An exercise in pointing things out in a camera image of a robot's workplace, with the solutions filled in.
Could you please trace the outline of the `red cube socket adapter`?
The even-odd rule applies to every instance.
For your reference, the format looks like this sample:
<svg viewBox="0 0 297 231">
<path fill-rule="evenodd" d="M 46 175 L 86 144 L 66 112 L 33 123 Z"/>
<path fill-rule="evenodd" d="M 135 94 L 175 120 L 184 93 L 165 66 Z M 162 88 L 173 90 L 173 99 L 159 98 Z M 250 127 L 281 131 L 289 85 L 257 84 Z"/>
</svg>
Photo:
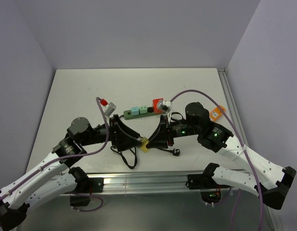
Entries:
<svg viewBox="0 0 297 231">
<path fill-rule="evenodd" d="M 156 114 L 163 113 L 163 111 L 157 107 L 159 101 L 163 101 L 163 98 L 157 98 L 152 100 L 153 112 Z"/>
</svg>

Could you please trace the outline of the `yellow plug adapter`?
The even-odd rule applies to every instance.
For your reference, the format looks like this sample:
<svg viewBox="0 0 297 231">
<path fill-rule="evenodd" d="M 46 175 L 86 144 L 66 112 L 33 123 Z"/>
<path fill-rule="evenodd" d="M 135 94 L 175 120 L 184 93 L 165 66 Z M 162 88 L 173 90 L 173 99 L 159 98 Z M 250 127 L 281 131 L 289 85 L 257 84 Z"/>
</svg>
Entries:
<svg viewBox="0 0 297 231">
<path fill-rule="evenodd" d="M 143 137 L 141 139 L 141 146 L 139 147 L 141 151 L 144 153 L 147 153 L 149 151 L 149 148 L 146 147 L 146 145 L 149 143 L 149 140 L 146 137 Z"/>
</svg>

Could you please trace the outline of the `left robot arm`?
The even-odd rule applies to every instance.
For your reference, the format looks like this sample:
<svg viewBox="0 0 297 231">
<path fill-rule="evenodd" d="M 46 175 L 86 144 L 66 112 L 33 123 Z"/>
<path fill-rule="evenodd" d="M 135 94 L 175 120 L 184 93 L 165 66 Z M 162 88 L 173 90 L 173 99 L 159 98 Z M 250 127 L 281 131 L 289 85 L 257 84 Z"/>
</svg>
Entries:
<svg viewBox="0 0 297 231">
<path fill-rule="evenodd" d="M 67 134 L 37 166 L 15 182 L 0 189 L 0 227 L 10 231 L 20 225 L 27 212 L 63 193 L 86 193 L 90 180 L 74 167 L 84 146 L 107 142 L 118 151 L 141 145 L 140 134 L 125 125 L 118 115 L 93 128 L 85 117 L 74 119 Z"/>
</svg>

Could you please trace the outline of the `teal wall charger plug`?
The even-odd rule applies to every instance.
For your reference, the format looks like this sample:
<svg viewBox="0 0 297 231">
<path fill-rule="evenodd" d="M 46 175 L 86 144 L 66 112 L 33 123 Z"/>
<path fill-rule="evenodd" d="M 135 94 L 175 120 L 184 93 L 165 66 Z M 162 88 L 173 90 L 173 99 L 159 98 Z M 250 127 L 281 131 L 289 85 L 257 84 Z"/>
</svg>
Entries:
<svg viewBox="0 0 297 231">
<path fill-rule="evenodd" d="M 137 116 L 137 115 L 139 115 L 139 107 L 132 107 L 131 108 L 131 115 L 132 116 Z"/>
</svg>

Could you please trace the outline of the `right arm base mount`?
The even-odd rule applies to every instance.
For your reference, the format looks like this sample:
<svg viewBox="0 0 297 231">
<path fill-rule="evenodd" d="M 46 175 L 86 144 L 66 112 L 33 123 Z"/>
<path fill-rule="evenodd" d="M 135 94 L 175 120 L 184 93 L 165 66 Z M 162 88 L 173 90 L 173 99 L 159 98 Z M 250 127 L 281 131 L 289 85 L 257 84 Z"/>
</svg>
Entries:
<svg viewBox="0 0 297 231">
<path fill-rule="evenodd" d="M 200 190 L 201 199 L 206 205 L 215 205 L 231 194 L 232 188 L 216 183 L 204 174 L 189 174 L 185 186 L 190 190 Z"/>
</svg>

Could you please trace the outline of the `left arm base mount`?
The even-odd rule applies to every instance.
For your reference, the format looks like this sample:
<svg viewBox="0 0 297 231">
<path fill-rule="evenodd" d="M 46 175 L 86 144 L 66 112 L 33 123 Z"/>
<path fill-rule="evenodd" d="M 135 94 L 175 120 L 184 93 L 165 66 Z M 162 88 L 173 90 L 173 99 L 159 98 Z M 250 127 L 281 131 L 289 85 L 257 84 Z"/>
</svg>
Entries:
<svg viewBox="0 0 297 231">
<path fill-rule="evenodd" d="M 75 193 L 84 193 L 92 195 L 94 193 L 103 192 L 104 178 L 89 178 L 85 183 L 81 182 L 77 185 Z M 70 195 L 70 205 L 73 207 L 86 207 L 89 205 L 91 199 L 88 196 Z"/>
</svg>

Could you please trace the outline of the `green wall charger plug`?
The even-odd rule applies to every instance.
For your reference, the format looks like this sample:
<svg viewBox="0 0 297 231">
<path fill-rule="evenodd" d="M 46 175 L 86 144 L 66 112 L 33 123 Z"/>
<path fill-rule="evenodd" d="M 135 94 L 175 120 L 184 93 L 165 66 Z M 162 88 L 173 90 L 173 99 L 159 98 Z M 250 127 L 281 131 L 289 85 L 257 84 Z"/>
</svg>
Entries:
<svg viewBox="0 0 297 231">
<path fill-rule="evenodd" d="M 140 115 L 144 115 L 144 114 L 147 114 L 148 113 L 148 108 L 147 106 L 140 106 L 139 107 L 139 114 Z"/>
</svg>

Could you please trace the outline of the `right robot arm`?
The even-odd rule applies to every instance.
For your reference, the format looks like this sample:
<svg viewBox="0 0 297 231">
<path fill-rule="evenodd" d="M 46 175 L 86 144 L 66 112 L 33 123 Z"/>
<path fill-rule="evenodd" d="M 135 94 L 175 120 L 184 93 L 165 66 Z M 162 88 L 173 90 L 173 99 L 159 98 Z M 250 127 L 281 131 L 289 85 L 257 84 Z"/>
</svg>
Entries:
<svg viewBox="0 0 297 231">
<path fill-rule="evenodd" d="M 166 149 L 173 146 L 175 138 L 197 136 L 204 148 L 224 156 L 246 170 L 242 173 L 216 163 L 209 163 L 200 174 L 189 174 L 186 186 L 191 189 L 206 189 L 229 186 L 261 197 L 263 203 L 280 210 L 292 185 L 296 170 L 282 167 L 265 159 L 257 152 L 239 142 L 230 130 L 212 121 L 209 112 L 201 103 L 189 103 L 184 119 L 171 121 L 172 103 L 159 100 L 157 108 L 166 113 L 150 136 L 148 149 Z"/>
</svg>

